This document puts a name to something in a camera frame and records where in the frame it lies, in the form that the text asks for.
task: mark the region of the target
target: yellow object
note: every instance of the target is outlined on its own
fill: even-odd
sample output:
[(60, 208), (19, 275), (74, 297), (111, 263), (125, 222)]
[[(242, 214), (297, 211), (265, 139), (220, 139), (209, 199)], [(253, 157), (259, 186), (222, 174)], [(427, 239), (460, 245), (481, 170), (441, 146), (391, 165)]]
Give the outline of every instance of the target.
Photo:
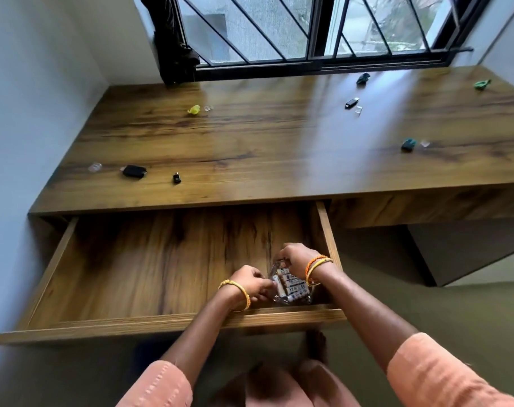
[(195, 115), (195, 114), (198, 114), (200, 110), (201, 110), (200, 106), (193, 106), (192, 108), (188, 109), (188, 113)]
[(316, 284), (312, 284), (310, 283), (310, 277), (312, 275), (312, 272), (317, 268), (319, 267), (320, 265), (324, 264), (324, 263), (331, 263), (332, 262), (332, 259), (331, 258), (322, 258), (320, 260), (317, 260), (315, 262), (315, 264), (308, 270), (308, 275), (306, 276), (306, 284), (309, 285), (310, 287), (315, 287), (316, 285), (320, 285), (321, 283), (316, 283)]
[(220, 286), (217, 289), (219, 290), (225, 284), (232, 284), (232, 285), (237, 286), (240, 289), (240, 291), (242, 291), (244, 293), (244, 295), (246, 296), (246, 308), (244, 308), (243, 310), (234, 310), (234, 312), (239, 313), (240, 311), (245, 311), (249, 308), (249, 306), (252, 305), (252, 300), (251, 300), (251, 298), (249, 298), (249, 294), (246, 292), (246, 289), (244, 287), (242, 287), (240, 284), (238, 284), (236, 281), (233, 281), (233, 280), (222, 281)]

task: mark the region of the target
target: bracelet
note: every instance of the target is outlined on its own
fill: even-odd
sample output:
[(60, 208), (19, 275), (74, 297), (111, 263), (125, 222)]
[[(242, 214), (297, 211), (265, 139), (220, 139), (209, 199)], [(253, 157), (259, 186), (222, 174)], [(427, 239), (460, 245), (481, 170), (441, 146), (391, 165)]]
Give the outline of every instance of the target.
[(317, 256), (317, 257), (311, 259), (310, 262), (308, 263), (308, 265), (306, 266), (306, 270), (304, 270), (304, 275), (306, 275), (306, 277), (308, 277), (308, 271), (310, 270), (310, 267), (312, 266), (312, 264), (315, 263), (320, 258), (328, 258), (328, 257), (327, 256)]
[(245, 310), (247, 310), (249, 308), (249, 306), (252, 305), (252, 300), (249, 297), (249, 294), (247, 293), (246, 289), (244, 287), (242, 287), (240, 284), (238, 284), (236, 281), (233, 281), (233, 280), (222, 281), (220, 286), (217, 289), (219, 290), (225, 284), (232, 284), (232, 285), (237, 286), (240, 289), (240, 291), (243, 292), (244, 295), (246, 296), (246, 308), (244, 308), (243, 310), (233, 310), (235, 313), (240, 313), (241, 311), (245, 311)]
[(310, 277), (312, 275), (312, 272), (317, 268), (319, 267), (320, 265), (324, 264), (324, 263), (331, 263), (332, 262), (332, 259), (331, 258), (328, 258), (328, 257), (325, 257), (325, 258), (322, 258), (320, 260), (317, 260), (315, 262), (315, 264), (310, 268), (310, 270), (308, 271), (308, 275), (306, 276), (306, 284), (310, 287), (315, 287), (317, 285), (320, 285), (321, 283), (310, 283)]

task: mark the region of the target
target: clear plastic piece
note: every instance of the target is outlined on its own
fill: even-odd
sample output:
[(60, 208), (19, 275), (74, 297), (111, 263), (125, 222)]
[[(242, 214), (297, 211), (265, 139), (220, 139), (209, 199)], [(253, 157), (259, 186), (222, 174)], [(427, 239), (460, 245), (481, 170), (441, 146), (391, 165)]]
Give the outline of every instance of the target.
[(97, 172), (102, 168), (103, 168), (103, 165), (101, 163), (93, 163), (88, 167), (88, 170), (91, 172)]
[(288, 261), (276, 261), (268, 278), (276, 282), (273, 301), (281, 304), (311, 304), (313, 287), (289, 272)]

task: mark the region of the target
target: dark green object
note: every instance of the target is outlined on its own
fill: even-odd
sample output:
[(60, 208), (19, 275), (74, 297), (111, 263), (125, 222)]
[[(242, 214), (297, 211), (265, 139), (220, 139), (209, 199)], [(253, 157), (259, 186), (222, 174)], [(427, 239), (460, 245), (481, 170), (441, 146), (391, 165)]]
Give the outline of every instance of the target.
[(370, 78), (370, 75), (368, 73), (364, 73), (357, 80), (357, 85), (359, 86), (361, 84), (366, 84), (366, 81), (368, 81), (369, 78)]
[(402, 143), (402, 147), (400, 147), (404, 151), (413, 151), (415, 146), (417, 145), (417, 141), (413, 138), (406, 138)]
[(483, 80), (483, 81), (478, 81), (477, 83), (475, 83), (473, 85), (473, 87), (476, 89), (476, 90), (479, 90), (479, 91), (483, 91), (485, 88), (487, 88), (487, 86), (491, 83), (492, 80), (488, 79), (488, 80)]

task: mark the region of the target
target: foot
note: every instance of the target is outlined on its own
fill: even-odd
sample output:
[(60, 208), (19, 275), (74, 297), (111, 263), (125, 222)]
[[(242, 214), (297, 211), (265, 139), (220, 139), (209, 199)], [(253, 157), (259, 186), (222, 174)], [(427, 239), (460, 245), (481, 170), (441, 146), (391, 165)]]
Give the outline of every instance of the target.
[(326, 348), (326, 337), (319, 330), (306, 331), (306, 351), (310, 359), (320, 361), (323, 364), (328, 364)]

